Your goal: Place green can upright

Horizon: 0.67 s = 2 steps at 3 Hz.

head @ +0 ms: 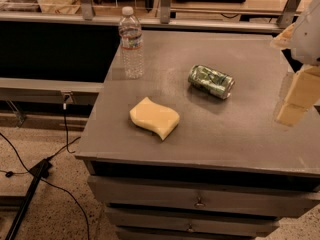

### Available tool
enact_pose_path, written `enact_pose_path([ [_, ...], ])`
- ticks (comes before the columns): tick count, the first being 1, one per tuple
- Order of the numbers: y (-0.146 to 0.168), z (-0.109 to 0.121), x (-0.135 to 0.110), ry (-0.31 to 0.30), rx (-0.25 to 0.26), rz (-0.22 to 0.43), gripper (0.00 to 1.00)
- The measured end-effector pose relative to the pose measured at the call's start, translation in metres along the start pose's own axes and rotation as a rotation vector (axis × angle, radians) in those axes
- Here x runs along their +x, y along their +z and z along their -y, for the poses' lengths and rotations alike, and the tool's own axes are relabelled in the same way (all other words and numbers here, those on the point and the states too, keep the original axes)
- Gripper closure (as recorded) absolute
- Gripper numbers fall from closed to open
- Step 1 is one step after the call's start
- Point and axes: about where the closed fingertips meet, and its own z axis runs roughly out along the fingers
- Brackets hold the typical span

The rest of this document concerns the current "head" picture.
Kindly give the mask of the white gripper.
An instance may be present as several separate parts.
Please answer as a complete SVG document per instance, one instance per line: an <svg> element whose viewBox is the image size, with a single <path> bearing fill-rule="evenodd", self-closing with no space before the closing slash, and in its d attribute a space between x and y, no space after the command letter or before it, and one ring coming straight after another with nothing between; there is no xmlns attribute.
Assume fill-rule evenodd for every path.
<svg viewBox="0 0 320 240"><path fill-rule="evenodd" d="M292 58L303 65L293 77L281 102L276 121L294 126L320 99L320 0L312 0L295 24L290 24L270 43L273 48L291 49Z"/></svg>

